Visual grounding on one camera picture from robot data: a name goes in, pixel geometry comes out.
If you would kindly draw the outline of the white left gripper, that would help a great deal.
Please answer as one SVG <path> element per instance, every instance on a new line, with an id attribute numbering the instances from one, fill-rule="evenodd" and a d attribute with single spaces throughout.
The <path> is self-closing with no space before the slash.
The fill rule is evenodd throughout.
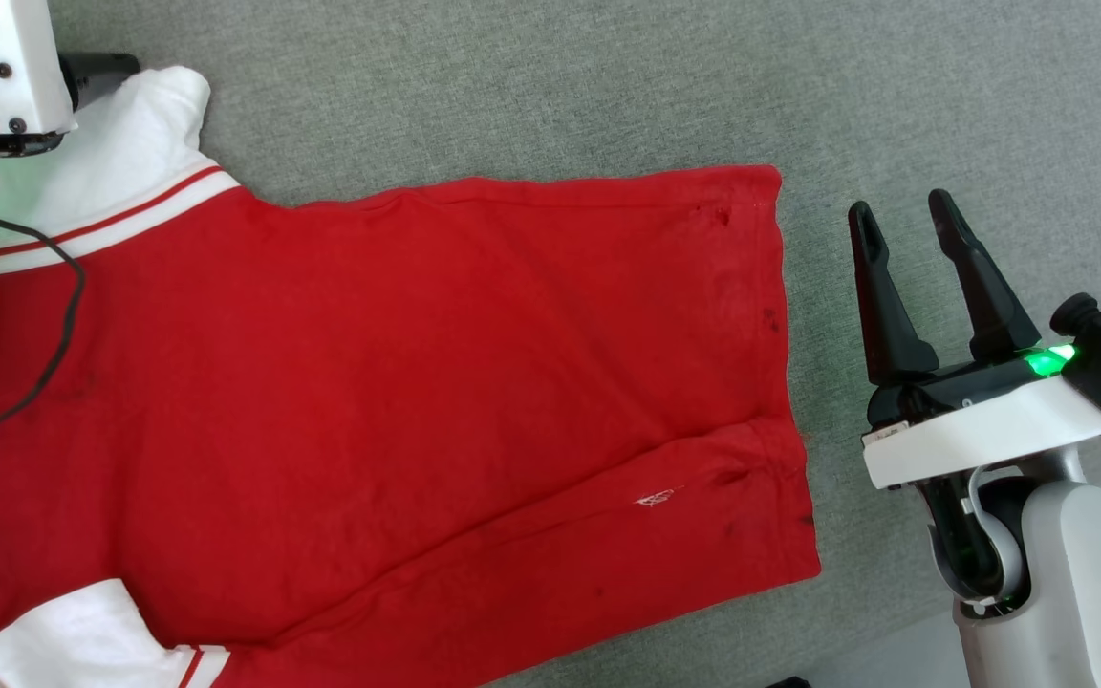
<path id="1" fill-rule="evenodd" d="M 75 129 L 75 103 L 113 95 L 140 70 L 131 54 L 58 53 L 47 0 L 0 0 L 0 156 L 53 151 Z"/>

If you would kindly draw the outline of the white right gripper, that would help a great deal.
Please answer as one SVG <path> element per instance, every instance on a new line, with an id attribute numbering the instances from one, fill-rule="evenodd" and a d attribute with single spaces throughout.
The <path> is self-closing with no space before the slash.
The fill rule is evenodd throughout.
<path id="1" fill-rule="evenodd" d="M 973 336 L 967 345 L 979 364 L 1001 364 L 1039 345 L 1043 336 L 990 252 L 964 221 L 951 193 L 930 192 L 929 210 L 944 256 L 953 263 Z M 933 374 L 939 358 L 923 341 L 890 273 L 890 249 L 870 206 L 848 210 L 853 279 L 869 381 L 896 386 Z M 1101 409 L 1061 376 L 1073 345 L 1031 350 L 1028 381 L 991 400 L 917 425 L 902 422 L 862 437 L 862 457 L 877 489 L 964 473 L 978 467 L 1069 447 L 1101 436 Z"/>

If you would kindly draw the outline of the red and white t-shirt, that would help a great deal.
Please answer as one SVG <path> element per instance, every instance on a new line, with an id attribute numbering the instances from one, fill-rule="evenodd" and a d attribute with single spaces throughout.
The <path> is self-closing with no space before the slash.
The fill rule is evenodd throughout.
<path id="1" fill-rule="evenodd" d="M 209 92 L 0 162 L 0 688 L 475 688 L 820 574 L 777 170 L 281 207 Z"/>

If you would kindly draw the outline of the grey fabric sofa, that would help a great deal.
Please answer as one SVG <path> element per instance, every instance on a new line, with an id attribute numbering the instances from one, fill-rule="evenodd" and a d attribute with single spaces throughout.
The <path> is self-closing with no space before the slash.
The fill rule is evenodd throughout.
<path id="1" fill-rule="evenodd" d="M 184 65 L 203 152 L 268 201 L 464 176 L 777 166 L 792 409 L 822 571 L 489 688 L 966 688 L 917 493 L 859 454 L 847 212 L 869 203 L 917 331 L 969 323 L 927 209 L 951 192 L 1040 330 L 1101 304 L 1101 0 L 50 0 L 67 51 Z"/>

